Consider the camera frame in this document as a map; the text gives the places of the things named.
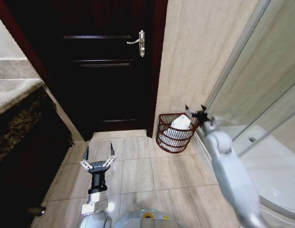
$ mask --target dark wooden door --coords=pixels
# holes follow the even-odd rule
[[[151,74],[150,0],[5,0],[42,60],[55,94],[85,139],[146,129]],[[145,56],[138,39],[145,31]]]

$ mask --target shower door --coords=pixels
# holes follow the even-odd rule
[[[262,203],[295,219],[295,0],[271,0],[207,106]]]

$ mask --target wastebasket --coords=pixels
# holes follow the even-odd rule
[[[180,153],[184,151],[200,124],[196,117],[186,115],[191,121],[189,129],[180,130],[171,127],[172,122],[181,115],[186,115],[186,113],[159,115],[156,143],[162,150],[169,153]]]

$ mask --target door handle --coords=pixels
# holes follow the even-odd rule
[[[139,32],[139,39],[137,39],[136,41],[133,41],[133,42],[127,42],[127,44],[136,44],[138,43],[139,44],[139,54],[141,57],[144,56],[144,51],[145,51],[145,47],[144,47],[144,44],[145,44],[145,40],[144,40],[144,34],[145,32],[143,30],[141,30]]]

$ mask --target white plastic bag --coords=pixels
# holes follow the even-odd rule
[[[176,129],[179,129],[179,130],[187,130],[189,129],[191,125],[191,121],[189,120],[189,118],[187,118],[185,115],[181,115],[180,117],[178,117],[177,119],[175,119],[172,124],[171,124],[171,127],[173,128],[176,128]],[[188,137],[188,134],[187,133],[184,133],[184,132],[177,132],[176,130],[173,130],[173,129],[167,129],[166,131],[164,131],[164,135],[170,137],[170,138],[173,138],[173,139],[185,139]],[[159,138],[161,141],[163,141],[160,146],[166,148],[167,150],[171,151],[171,152],[174,152],[174,150],[176,150],[177,148],[175,147],[170,147],[166,144],[169,144],[169,145],[172,145],[172,146],[175,146],[175,145],[178,145],[178,143],[180,141],[178,140],[172,140],[164,135],[160,135]]]

